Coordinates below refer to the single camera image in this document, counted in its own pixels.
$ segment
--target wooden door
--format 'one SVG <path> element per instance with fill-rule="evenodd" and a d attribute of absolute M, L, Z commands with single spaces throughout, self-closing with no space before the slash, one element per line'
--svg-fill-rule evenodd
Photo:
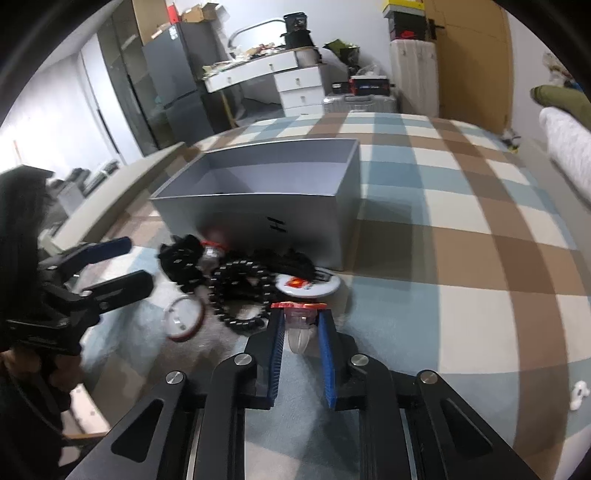
<path fill-rule="evenodd" d="M 440 115 L 496 134 L 511 123 L 513 53 L 505 11 L 492 0 L 424 0 L 437 28 Z"/>

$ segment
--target gray box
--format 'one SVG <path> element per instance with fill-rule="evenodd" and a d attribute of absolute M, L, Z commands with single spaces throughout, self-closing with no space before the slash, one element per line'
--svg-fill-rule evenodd
<path fill-rule="evenodd" d="M 292 247 L 342 270 L 361 198 L 359 142 L 285 140 L 200 154 L 151 201 L 173 235 L 252 252 Z"/>

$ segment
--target rolled blanket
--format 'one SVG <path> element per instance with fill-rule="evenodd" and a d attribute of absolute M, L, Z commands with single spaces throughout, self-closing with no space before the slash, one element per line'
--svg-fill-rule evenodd
<path fill-rule="evenodd" d="M 530 91 L 532 100 L 543 106 L 553 106 L 570 113 L 587 130 L 591 131 L 591 102 L 583 92 L 572 88 L 542 85 Z"/>

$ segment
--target refrigerator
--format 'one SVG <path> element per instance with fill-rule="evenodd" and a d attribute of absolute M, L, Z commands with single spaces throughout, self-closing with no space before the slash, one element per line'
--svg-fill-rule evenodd
<path fill-rule="evenodd" d="M 177 141 L 193 145 L 231 128 L 221 92 L 208 93 L 203 66 L 226 58 L 208 22 L 180 22 L 144 45 L 148 72 Z"/>

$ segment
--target black hair scrunchie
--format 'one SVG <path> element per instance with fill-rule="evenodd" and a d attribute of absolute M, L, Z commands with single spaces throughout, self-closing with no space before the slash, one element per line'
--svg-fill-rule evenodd
<path fill-rule="evenodd" d="M 254 318 L 239 320 L 228 315 L 223 304 L 229 297 L 233 296 L 232 287 L 239 286 L 241 282 L 246 282 L 246 277 L 258 280 L 256 287 L 251 288 L 251 294 L 254 291 L 251 299 L 262 303 L 263 310 Z M 209 290 L 209 303 L 214 314 L 232 330 L 244 331 L 262 327 L 265 324 L 264 320 L 268 319 L 271 314 L 275 285 L 271 273 L 259 263 L 251 260 L 234 260 L 221 265 L 212 273 Z"/>

